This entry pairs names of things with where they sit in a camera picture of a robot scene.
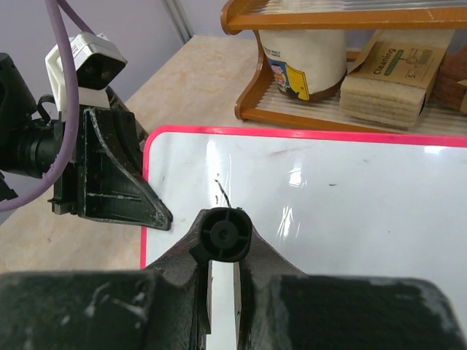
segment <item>white container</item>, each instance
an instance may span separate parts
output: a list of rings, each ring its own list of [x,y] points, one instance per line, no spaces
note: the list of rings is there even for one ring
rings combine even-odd
[[[259,31],[279,90],[313,101],[336,94],[347,73],[345,31]]]

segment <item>cleaning sponge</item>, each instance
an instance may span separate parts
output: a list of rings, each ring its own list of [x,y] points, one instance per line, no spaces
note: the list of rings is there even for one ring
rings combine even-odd
[[[380,41],[420,44],[447,49],[454,31],[393,30],[377,31]],[[341,108],[347,114],[400,128],[417,122],[426,89],[397,82],[349,75],[341,86]]]

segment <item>shelf rack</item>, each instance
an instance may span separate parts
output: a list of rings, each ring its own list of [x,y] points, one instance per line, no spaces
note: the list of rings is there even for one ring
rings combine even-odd
[[[466,0],[230,0],[221,13],[227,34],[253,30],[258,43],[255,74],[240,95],[235,115],[289,128],[467,136],[467,116],[428,102],[417,124],[386,127],[343,113],[339,97],[297,102],[282,95],[261,46],[261,29],[465,29]],[[358,51],[348,51],[354,61]]]

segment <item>camera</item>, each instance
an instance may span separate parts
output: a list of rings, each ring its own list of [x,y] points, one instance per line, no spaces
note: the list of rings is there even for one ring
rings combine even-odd
[[[81,88],[104,89],[126,66],[126,59],[114,43],[90,33],[71,41],[74,65]]]

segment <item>black cable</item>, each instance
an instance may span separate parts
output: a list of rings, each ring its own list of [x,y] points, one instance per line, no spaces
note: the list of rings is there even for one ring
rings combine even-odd
[[[43,104],[55,104],[55,99],[53,95],[42,95],[41,98],[37,101],[37,111],[40,114],[42,120],[45,121],[46,124],[50,123],[50,115],[45,110]]]

